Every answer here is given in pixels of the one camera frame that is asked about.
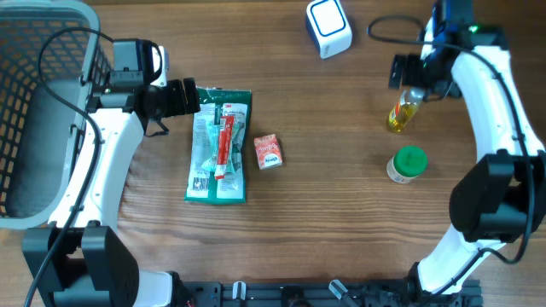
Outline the light green wipes sachet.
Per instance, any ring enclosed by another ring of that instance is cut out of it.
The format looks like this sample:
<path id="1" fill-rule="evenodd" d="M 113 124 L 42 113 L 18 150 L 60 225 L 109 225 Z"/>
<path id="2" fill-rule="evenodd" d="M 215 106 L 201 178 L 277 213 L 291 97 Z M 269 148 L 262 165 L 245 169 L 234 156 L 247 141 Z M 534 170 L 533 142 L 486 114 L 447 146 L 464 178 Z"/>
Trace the light green wipes sachet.
<path id="1" fill-rule="evenodd" d="M 213 122 L 209 122 L 206 124 L 208 149 L 205 154 L 205 159 L 201 165 L 201 168 L 204 171 L 214 172 L 216 170 L 218 160 L 219 131 L 219 125 L 215 125 Z"/>

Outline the yellow liquid bottle silver cap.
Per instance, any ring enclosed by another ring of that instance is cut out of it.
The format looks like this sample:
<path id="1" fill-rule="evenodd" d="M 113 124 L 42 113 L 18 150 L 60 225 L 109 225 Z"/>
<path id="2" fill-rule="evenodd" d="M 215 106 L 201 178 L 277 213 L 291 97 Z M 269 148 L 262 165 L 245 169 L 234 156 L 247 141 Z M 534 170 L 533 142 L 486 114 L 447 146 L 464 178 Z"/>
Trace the yellow liquid bottle silver cap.
<path id="1" fill-rule="evenodd" d="M 420 88 L 404 90 L 399 101 L 387 116 L 387 128 L 393 132 L 401 132 L 419 110 L 424 101 L 425 94 L 426 91 Z"/>

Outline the red snack stick packet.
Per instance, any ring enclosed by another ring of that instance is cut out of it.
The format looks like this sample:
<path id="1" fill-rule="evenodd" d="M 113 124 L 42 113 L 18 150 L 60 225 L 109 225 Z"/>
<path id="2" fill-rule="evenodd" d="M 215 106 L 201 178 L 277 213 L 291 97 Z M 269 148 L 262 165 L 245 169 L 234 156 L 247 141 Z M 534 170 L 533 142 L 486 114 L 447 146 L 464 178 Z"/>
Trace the red snack stick packet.
<path id="1" fill-rule="evenodd" d="M 220 119 L 220 130 L 218 133 L 218 156 L 214 173 L 217 180 L 224 179 L 228 172 L 234 124 L 235 117 L 232 115 L 222 116 Z"/>

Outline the green 3M gloves package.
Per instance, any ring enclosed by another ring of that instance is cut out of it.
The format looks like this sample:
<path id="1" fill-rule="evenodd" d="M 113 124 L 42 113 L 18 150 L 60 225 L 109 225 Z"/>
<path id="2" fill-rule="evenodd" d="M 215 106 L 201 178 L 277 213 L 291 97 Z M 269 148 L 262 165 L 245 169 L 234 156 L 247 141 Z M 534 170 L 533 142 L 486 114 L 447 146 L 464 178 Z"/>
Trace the green 3M gloves package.
<path id="1" fill-rule="evenodd" d="M 246 201 L 244 147 L 252 110 L 250 90 L 221 90 L 199 88 L 200 111 L 194 115 L 192 153 L 186 201 L 212 205 L 232 205 Z M 217 180 L 214 172 L 204 171 L 201 165 L 208 149 L 206 124 L 213 122 L 220 127 L 222 116 L 235 117 L 231 140 L 228 172 Z"/>

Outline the green lid white jar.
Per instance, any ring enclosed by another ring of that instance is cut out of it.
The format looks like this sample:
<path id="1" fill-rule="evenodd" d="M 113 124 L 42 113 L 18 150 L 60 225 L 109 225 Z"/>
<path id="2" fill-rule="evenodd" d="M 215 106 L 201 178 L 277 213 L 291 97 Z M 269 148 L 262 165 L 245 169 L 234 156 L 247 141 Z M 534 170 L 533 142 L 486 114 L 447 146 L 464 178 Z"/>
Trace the green lid white jar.
<path id="1" fill-rule="evenodd" d="M 406 184 L 425 172 L 428 157 L 417 146 L 406 146 L 398 150 L 386 165 L 387 175 L 397 183 Z"/>

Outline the small red patterned box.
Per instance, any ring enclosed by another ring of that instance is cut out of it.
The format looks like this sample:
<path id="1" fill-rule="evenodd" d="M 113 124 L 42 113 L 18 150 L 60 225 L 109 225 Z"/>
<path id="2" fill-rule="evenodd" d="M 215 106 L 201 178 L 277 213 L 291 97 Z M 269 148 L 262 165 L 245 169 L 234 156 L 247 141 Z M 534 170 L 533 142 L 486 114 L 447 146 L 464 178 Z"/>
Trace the small red patterned box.
<path id="1" fill-rule="evenodd" d="M 275 134 L 253 140 L 260 170 L 282 165 L 282 151 Z"/>

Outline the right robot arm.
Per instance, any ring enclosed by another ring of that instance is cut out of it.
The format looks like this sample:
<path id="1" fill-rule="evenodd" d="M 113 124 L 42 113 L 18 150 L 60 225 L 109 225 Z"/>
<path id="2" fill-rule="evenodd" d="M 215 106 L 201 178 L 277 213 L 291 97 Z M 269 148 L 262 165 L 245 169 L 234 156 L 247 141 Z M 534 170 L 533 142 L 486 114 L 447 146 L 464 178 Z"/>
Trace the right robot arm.
<path id="1" fill-rule="evenodd" d="M 529 125 L 499 28 L 430 22 L 415 44 L 421 58 L 407 67 L 419 90 L 441 81 L 464 99 L 477 149 L 474 168 L 450 196 L 451 225 L 411 270 L 411 299 L 436 304 L 488 256 L 517 264 L 545 215 L 545 148 Z"/>

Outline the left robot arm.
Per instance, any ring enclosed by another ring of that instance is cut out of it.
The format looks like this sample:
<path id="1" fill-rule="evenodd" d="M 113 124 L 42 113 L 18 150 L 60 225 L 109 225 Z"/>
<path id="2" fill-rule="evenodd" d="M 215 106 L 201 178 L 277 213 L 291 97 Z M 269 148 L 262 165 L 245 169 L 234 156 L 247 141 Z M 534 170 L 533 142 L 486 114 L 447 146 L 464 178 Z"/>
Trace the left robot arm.
<path id="1" fill-rule="evenodd" d="M 149 271 L 117 235 L 119 202 L 149 122 L 196 113 L 192 78 L 92 90 L 84 143 L 69 184 L 44 228 L 26 231 L 22 251 L 47 306 L 184 306 L 192 297 L 178 274 Z"/>

